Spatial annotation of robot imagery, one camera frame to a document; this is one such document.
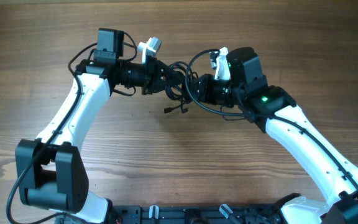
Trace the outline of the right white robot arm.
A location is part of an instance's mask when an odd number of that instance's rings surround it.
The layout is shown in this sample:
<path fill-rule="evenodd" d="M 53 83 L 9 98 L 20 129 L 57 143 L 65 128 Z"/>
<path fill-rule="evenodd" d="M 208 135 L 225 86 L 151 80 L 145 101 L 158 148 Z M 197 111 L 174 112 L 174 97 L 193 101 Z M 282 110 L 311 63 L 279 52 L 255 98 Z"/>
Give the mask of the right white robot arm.
<path fill-rule="evenodd" d="M 308 120 L 281 87 L 269 85 L 258 55 L 250 47 L 209 49 L 214 74 L 198 79 L 187 72 L 193 101 L 209 112 L 237 106 L 234 120 L 254 123 L 281 144 L 312 178 L 323 195 L 313 201 L 300 194 L 279 200 L 282 223 L 358 223 L 358 167 L 346 159 Z"/>

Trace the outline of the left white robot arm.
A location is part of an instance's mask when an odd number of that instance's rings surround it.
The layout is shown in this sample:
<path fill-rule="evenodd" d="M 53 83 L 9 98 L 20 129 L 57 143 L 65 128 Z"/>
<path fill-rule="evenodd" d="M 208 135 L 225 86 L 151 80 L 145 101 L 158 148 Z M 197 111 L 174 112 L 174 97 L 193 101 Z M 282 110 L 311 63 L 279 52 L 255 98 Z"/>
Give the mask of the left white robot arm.
<path fill-rule="evenodd" d="M 15 150 L 17 180 L 8 196 L 12 200 L 51 211 L 57 223 L 120 223 L 112 201 L 89 189 L 80 152 L 96 115 L 122 85 L 145 95 L 165 92 L 185 102 L 186 64 L 167 65 L 156 58 L 160 41 L 153 37 L 136 44 L 124 31 L 101 28 L 98 39 L 87 46 L 89 56 L 73 57 L 68 69 L 73 86 L 57 114 L 33 140 L 21 140 Z"/>

